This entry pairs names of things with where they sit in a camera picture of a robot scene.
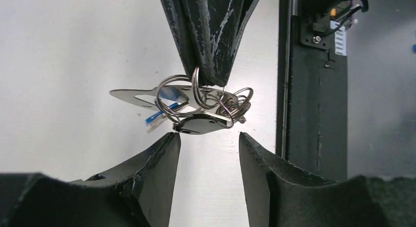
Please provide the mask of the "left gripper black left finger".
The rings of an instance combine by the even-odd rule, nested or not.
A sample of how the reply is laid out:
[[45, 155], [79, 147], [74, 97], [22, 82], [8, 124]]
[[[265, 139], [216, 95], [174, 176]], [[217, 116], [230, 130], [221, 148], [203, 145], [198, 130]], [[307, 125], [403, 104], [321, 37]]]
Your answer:
[[169, 132], [146, 150], [87, 180], [2, 173], [3, 227], [167, 227], [181, 149]]

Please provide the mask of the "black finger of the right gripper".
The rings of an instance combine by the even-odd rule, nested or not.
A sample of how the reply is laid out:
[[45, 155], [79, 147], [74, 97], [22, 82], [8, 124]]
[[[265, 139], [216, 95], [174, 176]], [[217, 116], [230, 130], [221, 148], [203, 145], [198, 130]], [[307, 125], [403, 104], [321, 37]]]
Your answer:
[[197, 54], [199, 84], [227, 84], [244, 29], [259, 0], [182, 0]]
[[199, 68], [197, 79], [203, 82], [203, 65], [191, 13], [196, 12], [197, 0], [160, 0], [176, 44], [185, 74], [192, 77]]

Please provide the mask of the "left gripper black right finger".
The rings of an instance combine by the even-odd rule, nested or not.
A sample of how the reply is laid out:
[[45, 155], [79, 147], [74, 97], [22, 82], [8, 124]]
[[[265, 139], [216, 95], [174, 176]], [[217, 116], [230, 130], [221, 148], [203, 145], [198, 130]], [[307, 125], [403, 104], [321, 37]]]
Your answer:
[[252, 227], [413, 227], [415, 177], [334, 181], [273, 154], [248, 133], [239, 160]]

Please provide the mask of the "key with blue tag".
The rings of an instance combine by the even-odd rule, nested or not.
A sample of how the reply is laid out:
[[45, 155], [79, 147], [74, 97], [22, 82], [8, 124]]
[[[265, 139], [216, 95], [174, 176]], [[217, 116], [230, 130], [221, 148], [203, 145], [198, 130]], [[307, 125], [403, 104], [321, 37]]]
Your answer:
[[[159, 96], [162, 99], [174, 102], [169, 106], [169, 108], [174, 112], [178, 112], [185, 108], [189, 101], [189, 97], [187, 97], [182, 90], [174, 85], [163, 87], [159, 92]], [[166, 114], [160, 108], [158, 109], [159, 111], [156, 114], [148, 117], [145, 121], [146, 125], [150, 127], [147, 130], [147, 133], [153, 132], [157, 127], [159, 127], [164, 121], [168, 119]]]

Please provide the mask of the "key with black head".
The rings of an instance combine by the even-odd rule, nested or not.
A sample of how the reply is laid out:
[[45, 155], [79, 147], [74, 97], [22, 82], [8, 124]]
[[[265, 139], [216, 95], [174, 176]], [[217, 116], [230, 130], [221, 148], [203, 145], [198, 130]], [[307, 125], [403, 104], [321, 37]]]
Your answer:
[[243, 124], [246, 122], [246, 118], [242, 116], [235, 119], [230, 116], [202, 110], [197, 113], [190, 113], [186, 117], [181, 117], [178, 123], [173, 124], [172, 129], [178, 133], [203, 135], [232, 128], [236, 122]]

